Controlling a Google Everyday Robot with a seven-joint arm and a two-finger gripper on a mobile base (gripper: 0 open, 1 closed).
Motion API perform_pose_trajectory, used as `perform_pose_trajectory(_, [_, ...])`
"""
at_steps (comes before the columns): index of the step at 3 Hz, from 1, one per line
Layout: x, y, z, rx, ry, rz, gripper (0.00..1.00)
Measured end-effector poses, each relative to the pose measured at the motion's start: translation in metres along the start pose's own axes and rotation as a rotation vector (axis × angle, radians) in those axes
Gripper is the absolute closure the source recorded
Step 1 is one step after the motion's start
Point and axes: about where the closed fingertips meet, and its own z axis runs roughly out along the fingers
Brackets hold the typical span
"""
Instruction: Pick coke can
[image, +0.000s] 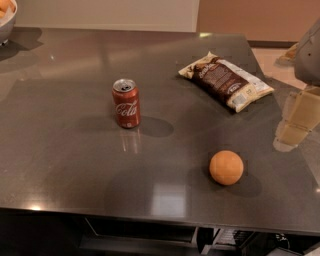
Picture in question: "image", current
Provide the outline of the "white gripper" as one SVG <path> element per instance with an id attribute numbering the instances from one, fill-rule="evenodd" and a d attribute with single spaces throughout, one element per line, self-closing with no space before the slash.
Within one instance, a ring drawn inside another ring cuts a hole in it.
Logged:
<path id="1" fill-rule="evenodd" d="M 298 42 L 294 73 L 298 80 L 320 86 L 320 19 Z M 293 150 L 320 124 L 320 88 L 314 86 L 286 98 L 273 141 L 276 150 Z"/>

